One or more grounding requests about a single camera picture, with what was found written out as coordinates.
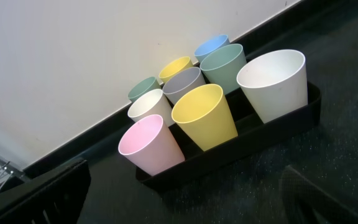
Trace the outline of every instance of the cup rim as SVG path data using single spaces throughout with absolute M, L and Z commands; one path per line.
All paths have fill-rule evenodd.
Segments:
M 132 153 L 122 153 L 122 152 L 121 152 L 121 142 L 122 142 L 122 140 L 124 139 L 124 136 L 125 136 L 127 133 L 129 133 L 129 131 L 130 131 L 132 128 L 135 128 L 135 125 L 136 125 L 137 123 L 141 122 L 143 119 L 150 119 L 150 117 L 153 117 L 153 116 L 158 116 L 158 117 L 160 118 L 160 127 L 159 127 L 159 129 L 158 129 L 156 135 L 155 135 L 154 137 L 152 137 L 151 140 L 150 140 L 145 146 L 143 146 L 142 148 L 140 148 L 140 149 L 138 149 L 138 150 L 136 150 L 136 151 L 134 151 L 134 152 L 132 152 Z M 135 153 L 137 153 L 137 152 L 140 152 L 141 150 L 143 150 L 144 148 L 146 148 L 152 141 L 154 141 L 154 139 L 158 136 L 158 134 L 161 133 L 161 129 L 162 129 L 162 126 L 163 126 L 163 125 L 164 125 L 164 120 L 163 120 L 163 118 L 161 117 L 161 115 L 159 115 L 159 114 L 148 115 L 148 116 L 146 116 L 146 117 L 144 117 L 144 118 L 138 120 L 138 122 L 134 123 L 134 124 L 125 132 L 125 134 L 121 137 L 121 139 L 120 139 L 120 141 L 119 141 L 119 143 L 118 143 L 118 152 L 119 152 L 121 155 L 123 155 L 123 156 L 129 156 L 129 155 L 133 155 L 133 154 L 135 154 Z
M 187 86 L 181 88 L 181 89 L 178 90 L 178 91 L 174 91 L 174 92 L 171 92 L 171 93 L 166 93 L 166 92 L 164 91 L 165 87 L 168 85 L 168 83 L 170 83 L 171 80 L 173 80 L 175 77 L 177 77 L 178 75 L 180 75 L 182 72 L 187 71 L 187 70 L 190 70 L 190 69 L 197 69 L 197 70 L 198 70 L 198 75 L 197 75 L 197 77 L 196 77 L 193 81 L 191 81 L 191 83 L 187 84 Z M 188 86 L 190 86 L 191 84 L 193 84 L 193 83 L 198 79 L 198 77 L 200 77 L 200 75 L 201 75 L 201 69 L 198 68 L 198 67 L 191 67 L 191 68 L 184 69 L 183 71 L 178 72 L 177 75 L 175 75 L 174 77 L 172 77 L 171 79 L 169 79 L 169 80 L 167 81 L 167 83 L 164 84 L 164 86 L 162 87 L 162 91 L 163 91 L 163 93 L 164 93 L 165 95 L 172 95 L 172 94 L 178 93 L 178 92 L 184 90 L 185 88 L 187 88 Z
M 196 54 L 197 53 L 197 50 L 199 50 L 202 46 L 212 42 L 215 38 L 218 38 L 218 37 L 225 37 L 225 39 L 218 44 L 218 46 L 216 48 L 214 48 L 213 50 L 210 50 L 209 52 L 206 52 L 204 54 Z M 213 38 L 207 40 L 206 42 L 202 43 L 200 46 L 197 47 L 197 49 L 194 51 L 194 56 L 195 57 L 200 57 L 200 56 L 204 56 L 204 55 L 207 55 L 207 54 L 210 54 L 211 52 L 213 52 L 214 50 L 218 49 L 220 46 L 222 46 L 222 44 L 224 44 L 226 42 L 226 40 L 228 39 L 229 37 L 227 36 L 227 34 L 219 34 L 217 36 L 214 36 Z
M 175 118 L 173 117 L 173 111 L 175 110 L 175 107 L 177 107 L 177 105 L 179 105 L 179 102 L 180 102 L 181 100 L 183 100 L 186 95 L 189 95 L 192 91 L 195 91 L 195 90 L 197 90 L 197 89 L 199 89 L 199 88 L 207 88 L 207 87 L 209 87 L 209 86 L 217 86 L 217 87 L 219 88 L 220 92 L 221 92 L 221 96 L 219 97 L 219 100 L 216 102 L 216 104 L 215 104 L 208 112 L 206 112 L 204 115 L 202 115 L 202 116 L 200 116 L 200 117 L 198 117 L 198 118 L 196 118 L 196 119 L 193 119 L 193 120 L 191 120 L 191 121 L 180 122 L 180 121 L 175 120 Z M 205 116 L 207 116 L 208 114 L 210 114 L 210 112 L 212 112 L 212 110 L 214 110 L 214 109 L 218 106 L 218 104 L 222 101 L 222 97 L 224 97 L 222 87 L 221 87 L 220 85 L 217 85 L 217 84 L 214 84 L 214 83 L 205 84 L 205 85 L 199 86 L 199 87 L 197 87 L 197 88 L 194 88 L 194 89 L 190 90 L 188 93 L 184 94 L 183 97 L 181 97 L 181 98 L 177 101 L 177 103 L 175 104 L 175 106 L 173 106 L 172 112 L 171 112 L 172 120 L 173 120 L 174 122 L 176 122 L 177 124 L 188 124 L 188 123 L 195 122 L 195 121 L 197 121 L 197 120 L 199 120 L 199 119 L 201 119 L 201 118 L 204 118 Z
M 218 52 L 222 51 L 223 49 L 225 49 L 226 47 L 233 47 L 233 46 L 240 46 L 241 47 L 241 50 L 240 52 L 235 56 L 233 57 L 230 61 L 228 61 L 227 63 L 221 65 L 221 66 L 218 66 L 216 68 L 211 68 L 211 69 L 203 69 L 202 66 L 203 66 L 203 63 L 205 63 L 205 61 L 210 58 L 212 55 L 214 54 L 217 54 Z M 232 61 L 234 61 L 236 58 L 238 58 L 238 56 L 240 56 L 240 54 L 244 51 L 244 47 L 241 45 L 241 44 L 229 44 L 229 45 L 226 45 L 224 47 L 221 47 L 220 49 L 217 49 L 215 50 L 214 52 L 210 53 L 207 57 L 204 58 L 204 60 L 200 63 L 200 69 L 204 72 L 209 72 L 209 71 L 212 71 L 212 70 L 216 70 L 216 69 L 219 69 L 229 63 L 231 63 Z
M 153 79 L 153 81 L 152 81 L 152 83 L 145 89 L 145 90 L 143 90 L 141 93 L 139 93 L 138 95 L 136 95 L 136 96 L 132 96 L 132 97 L 130 97 L 129 95 L 130 95 L 130 93 L 137 87 L 137 86 L 139 86 L 142 82 L 147 82 L 148 80 L 150 80 L 150 79 Z M 157 79 L 155 78 L 155 77 L 148 77 L 148 78 L 145 78 L 145 79 L 143 79 L 142 81 L 140 81 L 138 84 L 136 84 L 136 86 L 134 86 L 130 91 L 129 91 L 129 93 L 128 93 L 128 99 L 134 99 L 134 98 L 137 98 L 138 96 L 140 96 L 140 95 L 142 95 L 146 90 L 148 90 L 153 84 L 154 84 L 154 82 L 156 81 Z
M 268 55 L 268 54 L 272 54 L 272 53 L 276 53 L 276 52 L 285 52 L 285 51 L 291 51 L 291 52 L 294 52 L 294 53 L 297 53 L 297 54 L 300 54 L 302 56 L 302 64 L 299 66 L 299 68 L 293 72 L 290 76 L 284 78 L 283 80 L 280 80 L 278 82 L 275 82 L 275 83 L 272 83 L 272 84 L 268 84 L 268 85 L 264 85 L 264 86 L 245 86 L 243 84 L 240 83 L 239 81 L 239 76 L 241 75 L 241 71 L 243 71 L 243 69 L 246 69 L 246 66 L 248 65 L 252 65 L 252 62 L 255 63 L 257 60 L 261 60 L 264 56 Z M 240 70 L 239 70 L 239 73 L 237 74 L 237 77 L 236 77 L 236 80 L 237 80 L 237 83 L 241 86 L 241 87 L 244 87 L 244 88 L 248 88 L 248 89 L 259 89 L 259 88 L 266 88 L 266 87 L 270 87 L 270 86 L 274 86 L 276 84 L 279 84 L 281 82 L 284 82 L 285 80 L 293 77 L 295 74 L 297 74 L 304 66 L 305 66 L 305 63 L 306 63 L 306 57 L 305 55 L 300 52 L 299 50 L 293 50 L 293 49 L 283 49 L 283 50 L 275 50 L 275 51 L 272 51 L 272 52 L 269 52 L 269 53 L 266 53 L 266 54 L 263 54 L 255 59 L 253 59 L 252 61 L 248 62 L 246 65 L 244 65 Z
M 161 78 L 161 79 L 163 79 L 163 78 L 169 78 L 169 77 L 171 77 L 172 75 L 176 74 L 177 72 L 176 72 L 176 73 L 173 73 L 173 74 L 169 74 L 168 76 L 165 76 L 165 77 L 162 77 L 162 76 L 161 76 L 161 73 L 162 73 L 166 68 L 168 68 L 169 66 L 171 66 L 172 64 L 174 64 L 176 61 L 181 60 L 181 59 L 183 59 L 183 58 L 186 58 L 186 59 L 187 59 L 187 62 L 183 64 L 183 66 L 179 69 L 179 71 L 180 71 L 181 69 L 183 69 L 184 67 L 186 67 L 186 65 L 191 61 L 191 58 L 190 58 L 189 56 L 184 56 L 184 57 L 177 58 L 177 59 L 171 61 L 168 65 L 166 65 L 166 66 L 161 70 L 161 72 L 159 73 L 158 77 Z
M 160 93 L 160 96 L 158 98 L 158 100 L 153 104 L 153 106 L 151 106 L 149 109 L 147 109 L 146 111 L 144 111 L 143 113 L 141 114 L 138 114 L 136 116 L 132 116 L 130 115 L 130 112 L 131 112 L 131 108 L 134 108 L 135 106 L 137 106 L 139 104 L 139 102 L 141 102 L 143 98 L 146 98 L 148 95 L 152 94 L 153 91 L 158 91 Z M 130 118 L 137 118 L 139 116 L 142 116 L 143 114 L 147 113 L 149 110 L 151 110 L 160 100 L 161 100 L 161 97 L 163 96 L 163 92 L 161 89 L 154 89 L 154 90 L 150 90 L 148 91 L 147 93 L 143 94 L 141 97 L 139 97 L 139 99 L 137 99 L 128 109 L 128 112 L 127 112 L 127 115 L 128 117 Z

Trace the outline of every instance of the plastic cup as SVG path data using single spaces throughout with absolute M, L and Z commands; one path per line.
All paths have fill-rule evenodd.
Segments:
M 194 52 L 194 56 L 197 58 L 199 63 L 201 63 L 204 58 L 206 58 L 210 53 L 214 50 L 229 45 L 230 41 L 227 35 L 218 35 L 213 37 L 212 39 L 206 41 L 205 43 L 201 44 L 196 51 Z
M 158 77 L 164 82 L 168 82 L 169 79 L 174 77 L 178 72 L 183 71 L 186 68 L 191 68 L 193 62 L 191 62 L 190 57 L 181 57 L 173 62 L 169 63 L 165 68 L 160 72 Z
M 139 97 L 128 110 L 128 117 L 135 122 L 152 114 L 159 114 L 167 126 L 175 124 L 171 118 L 172 108 L 161 89 L 151 90 Z
M 158 174 L 185 160 L 178 143 L 160 115 L 136 122 L 122 136 L 118 151 L 150 175 Z
M 222 87 L 228 94 L 239 88 L 236 82 L 239 70 L 247 63 L 241 44 L 230 44 L 209 54 L 200 64 L 200 69 L 211 83 Z
M 205 85 L 200 68 L 187 68 L 171 78 L 162 88 L 165 96 L 173 103 L 183 97 L 190 90 Z
M 148 77 L 145 80 L 138 83 L 129 93 L 128 99 L 135 102 L 143 94 L 150 90 L 161 88 L 160 84 L 155 77 Z
M 172 119 L 204 151 L 238 136 L 223 90 L 216 84 L 185 94 L 173 107 Z
M 237 82 L 264 123 L 308 104 L 305 62 L 297 50 L 278 50 L 240 70 Z

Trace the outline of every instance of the black baseboard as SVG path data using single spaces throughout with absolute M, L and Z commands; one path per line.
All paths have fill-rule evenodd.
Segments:
M 329 8 L 341 1 L 344 0 L 302 0 L 265 24 L 235 40 L 234 43 L 242 44 L 247 54 L 247 60 L 252 60 L 262 54 L 264 46 L 281 35 L 296 29 L 308 19 L 328 12 Z M 116 132 L 124 134 L 124 131 L 134 123 L 127 117 L 128 109 L 129 106 L 93 126 L 64 146 L 27 167 L 24 172 L 30 178 L 37 177 L 81 154 Z

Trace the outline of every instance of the black countertop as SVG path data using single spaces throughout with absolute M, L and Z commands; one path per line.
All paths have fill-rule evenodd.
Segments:
M 92 182 L 78 223 L 286 223 L 278 181 L 289 164 L 358 200 L 358 2 L 327 9 L 256 54 L 278 49 L 306 55 L 308 80 L 323 94 L 318 127 L 162 194 L 135 180 L 113 134 L 82 155 Z

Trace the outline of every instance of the tray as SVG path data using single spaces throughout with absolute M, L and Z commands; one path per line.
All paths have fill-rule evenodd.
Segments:
M 136 167 L 136 179 L 156 191 L 178 187 L 212 170 L 307 131 L 319 123 L 321 93 L 308 82 L 308 105 L 264 124 L 240 88 L 226 95 L 238 137 L 202 151 L 177 124 L 170 130 L 186 160 L 155 176 Z

